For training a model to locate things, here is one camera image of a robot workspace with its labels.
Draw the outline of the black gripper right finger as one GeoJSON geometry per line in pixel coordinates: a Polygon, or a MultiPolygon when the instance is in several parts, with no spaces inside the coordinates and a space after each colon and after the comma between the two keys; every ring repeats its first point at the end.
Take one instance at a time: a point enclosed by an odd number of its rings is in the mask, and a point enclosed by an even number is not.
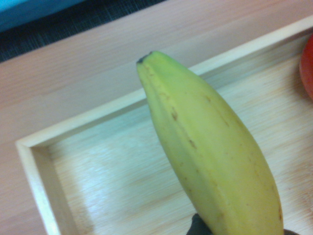
{"type": "Polygon", "coordinates": [[[284,235],[313,235],[312,230],[284,229],[284,235]]]}

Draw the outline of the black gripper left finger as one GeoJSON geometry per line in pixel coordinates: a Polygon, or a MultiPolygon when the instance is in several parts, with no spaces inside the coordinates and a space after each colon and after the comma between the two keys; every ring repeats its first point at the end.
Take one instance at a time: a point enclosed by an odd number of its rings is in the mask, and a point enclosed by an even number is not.
{"type": "Polygon", "coordinates": [[[213,233],[198,213],[192,216],[191,226],[187,231],[187,235],[212,235],[213,233]]]}

